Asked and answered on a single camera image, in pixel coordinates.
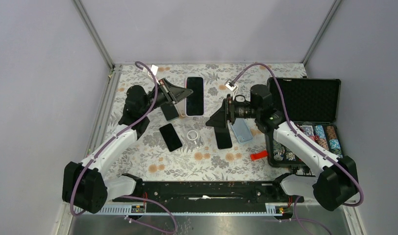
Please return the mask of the small black smartphone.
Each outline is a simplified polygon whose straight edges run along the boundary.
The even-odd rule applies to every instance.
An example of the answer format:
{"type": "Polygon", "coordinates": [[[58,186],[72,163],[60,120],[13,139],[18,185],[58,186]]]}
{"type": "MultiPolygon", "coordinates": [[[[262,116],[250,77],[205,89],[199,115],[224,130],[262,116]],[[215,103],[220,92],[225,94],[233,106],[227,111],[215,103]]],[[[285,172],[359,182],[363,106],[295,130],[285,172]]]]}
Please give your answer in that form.
{"type": "Polygon", "coordinates": [[[160,108],[166,121],[179,118],[179,112],[173,103],[163,104],[160,108]]]}

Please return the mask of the phone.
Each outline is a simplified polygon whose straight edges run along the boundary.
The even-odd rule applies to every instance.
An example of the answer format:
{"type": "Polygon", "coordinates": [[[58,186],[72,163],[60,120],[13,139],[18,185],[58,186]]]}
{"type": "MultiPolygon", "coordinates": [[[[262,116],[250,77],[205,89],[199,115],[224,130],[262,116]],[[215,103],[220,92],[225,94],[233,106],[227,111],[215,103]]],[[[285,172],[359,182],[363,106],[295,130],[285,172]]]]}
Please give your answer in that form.
{"type": "Polygon", "coordinates": [[[185,99],[185,113],[189,117],[204,114],[204,79],[202,77],[187,77],[185,87],[193,91],[185,99]]]}
{"type": "Polygon", "coordinates": [[[243,118],[237,118],[233,124],[230,125],[235,138],[239,144],[245,144],[253,140],[253,135],[243,118]]]}

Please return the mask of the black smartphone from blue case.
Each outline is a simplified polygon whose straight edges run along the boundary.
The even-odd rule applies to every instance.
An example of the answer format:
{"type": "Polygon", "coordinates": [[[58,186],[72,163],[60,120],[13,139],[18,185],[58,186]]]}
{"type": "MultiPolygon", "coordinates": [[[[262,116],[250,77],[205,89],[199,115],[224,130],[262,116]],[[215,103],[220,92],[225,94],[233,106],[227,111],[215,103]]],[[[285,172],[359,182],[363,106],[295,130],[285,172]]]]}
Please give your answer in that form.
{"type": "Polygon", "coordinates": [[[214,132],[219,150],[232,148],[232,140],[228,128],[214,127],[214,132]]]}

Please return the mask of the large black smartphone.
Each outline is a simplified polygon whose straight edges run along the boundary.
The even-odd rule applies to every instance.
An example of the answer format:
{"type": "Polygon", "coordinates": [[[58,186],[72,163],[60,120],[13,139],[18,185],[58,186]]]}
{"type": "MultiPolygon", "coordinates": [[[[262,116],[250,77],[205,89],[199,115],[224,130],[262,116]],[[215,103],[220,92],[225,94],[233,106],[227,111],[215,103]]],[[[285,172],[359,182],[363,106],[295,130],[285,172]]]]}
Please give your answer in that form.
{"type": "Polygon", "coordinates": [[[170,152],[178,150],[182,147],[182,142],[171,123],[160,127],[159,132],[162,135],[163,140],[170,152]]]}

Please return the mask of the beige phone case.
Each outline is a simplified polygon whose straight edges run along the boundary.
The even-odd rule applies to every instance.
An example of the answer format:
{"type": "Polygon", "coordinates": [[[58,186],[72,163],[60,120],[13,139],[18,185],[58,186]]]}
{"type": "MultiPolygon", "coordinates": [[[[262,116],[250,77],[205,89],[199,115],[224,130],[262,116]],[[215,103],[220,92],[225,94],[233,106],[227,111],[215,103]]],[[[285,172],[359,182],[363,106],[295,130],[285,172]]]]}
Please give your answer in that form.
{"type": "Polygon", "coordinates": [[[176,107],[177,107],[177,110],[178,110],[178,113],[179,113],[179,117],[180,118],[185,118],[186,117],[186,115],[185,115],[185,103],[184,102],[177,103],[176,107]]]}

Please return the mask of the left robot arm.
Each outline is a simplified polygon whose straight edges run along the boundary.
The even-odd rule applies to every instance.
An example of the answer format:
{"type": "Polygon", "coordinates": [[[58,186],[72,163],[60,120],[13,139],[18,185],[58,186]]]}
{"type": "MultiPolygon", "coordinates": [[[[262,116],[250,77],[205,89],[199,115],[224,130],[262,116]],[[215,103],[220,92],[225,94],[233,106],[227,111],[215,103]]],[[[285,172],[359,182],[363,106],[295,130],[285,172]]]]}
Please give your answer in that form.
{"type": "Polygon", "coordinates": [[[138,201],[143,196],[137,178],[123,174],[106,180],[106,173],[122,153],[146,131],[147,115],[165,104],[177,104],[193,94],[193,90],[170,83],[163,78],[147,93],[140,85],[128,88],[123,115],[113,134],[81,162],[69,162],[64,168],[62,200],[72,208],[98,213],[107,201],[126,196],[138,201]]]}

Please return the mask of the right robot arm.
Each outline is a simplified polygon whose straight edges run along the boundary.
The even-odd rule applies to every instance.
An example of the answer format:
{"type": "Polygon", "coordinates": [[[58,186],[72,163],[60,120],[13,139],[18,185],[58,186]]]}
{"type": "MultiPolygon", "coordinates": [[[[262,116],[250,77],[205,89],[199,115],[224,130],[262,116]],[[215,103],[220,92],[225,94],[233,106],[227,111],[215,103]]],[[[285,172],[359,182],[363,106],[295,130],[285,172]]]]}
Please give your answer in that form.
{"type": "Polygon", "coordinates": [[[272,189],[274,199],[286,201],[290,196],[315,199],[324,209],[333,211],[341,205],[357,207],[364,201],[364,192],[358,182],[355,161],[349,156],[336,154],[318,145],[305,135],[286,115],[286,110],[273,106],[272,94],[266,85],[257,84],[250,89],[250,100],[237,101],[227,95],[222,106],[205,125],[226,131],[237,118],[253,119],[266,136],[266,146],[276,141],[287,147],[312,171],[313,176],[284,174],[272,189]],[[357,203],[348,200],[359,195],[357,203]]]}

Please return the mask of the black poker chip case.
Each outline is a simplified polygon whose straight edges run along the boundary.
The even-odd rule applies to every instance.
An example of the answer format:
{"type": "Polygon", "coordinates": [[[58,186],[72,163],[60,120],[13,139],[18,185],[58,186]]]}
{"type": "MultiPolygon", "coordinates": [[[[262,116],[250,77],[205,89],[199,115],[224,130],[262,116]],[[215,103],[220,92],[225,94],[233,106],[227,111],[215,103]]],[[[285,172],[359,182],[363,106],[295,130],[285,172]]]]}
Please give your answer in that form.
{"type": "Polygon", "coordinates": [[[338,157],[343,150],[335,125],[340,96],[339,79],[269,78],[267,86],[273,96],[274,107],[282,110],[283,96],[291,121],[319,146],[338,157]]]}

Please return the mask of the floral tablecloth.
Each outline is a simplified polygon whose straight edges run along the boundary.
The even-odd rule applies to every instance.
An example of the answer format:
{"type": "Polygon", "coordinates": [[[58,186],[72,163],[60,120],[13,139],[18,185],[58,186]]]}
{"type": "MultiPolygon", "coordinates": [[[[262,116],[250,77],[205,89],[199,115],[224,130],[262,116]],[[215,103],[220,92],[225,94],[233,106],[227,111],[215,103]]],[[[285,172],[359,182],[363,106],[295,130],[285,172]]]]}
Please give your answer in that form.
{"type": "Polygon", "coordinates": [[[225,82],[235,78],[245,68],[245,64],[160,65],[157,77],[166,78],[178,86],[184,86],[188,76],[204,79],[205,113],[200,117],[179,117],[172,121],[182,147],[170,152],[159,132],[167,121],[160,109],[154,110],[149,114],[147,131],[112,164],[106,178],[129,173],[145,181],[247,181],[272,180],[285,173],[284,169],[269,166],[267,159],[250,159],[250,154],[265,149],[264,135],[253,120],[247,120],[253,140],[239,144],[232,137],[232,148],[224,150],[217,148],[214,130],[205,126],[229,93],[225,82]],[[184,144],[182,128],[187,125],[199,129],[203,147],[189,150],[184,144]]]}

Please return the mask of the red plastic piece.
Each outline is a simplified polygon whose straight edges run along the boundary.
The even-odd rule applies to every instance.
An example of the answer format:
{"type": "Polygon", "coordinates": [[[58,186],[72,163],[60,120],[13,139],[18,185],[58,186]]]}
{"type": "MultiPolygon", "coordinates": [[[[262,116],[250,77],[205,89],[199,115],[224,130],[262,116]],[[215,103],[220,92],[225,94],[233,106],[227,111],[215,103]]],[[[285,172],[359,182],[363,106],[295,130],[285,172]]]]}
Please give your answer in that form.
{"type": "Polygon", "coordinates": [[[250,159],[251,159],[252,161],[257,161],[257,160],[259,160],[259,159],[268,157],[268,155],[269,155],[269,154],[268,154],[267,150],[263,150],[263,151],[258,152],[258,153],[250,154],[249,157],[250,157],[250,159]]]}

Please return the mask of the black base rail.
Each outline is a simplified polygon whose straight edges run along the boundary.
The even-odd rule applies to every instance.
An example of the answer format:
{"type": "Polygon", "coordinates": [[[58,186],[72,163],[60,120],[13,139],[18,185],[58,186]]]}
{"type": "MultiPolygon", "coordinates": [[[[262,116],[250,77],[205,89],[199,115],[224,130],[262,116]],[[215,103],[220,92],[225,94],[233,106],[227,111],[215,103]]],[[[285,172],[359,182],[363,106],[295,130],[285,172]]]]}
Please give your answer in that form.
{"type": "Polygon", "coordinates": [[[275,214],[289,209],[297,196],[286,195],[275,181],[146,181],[132,196],[141,196],[148,213],[158,202],[175,214],[275,214]]]}

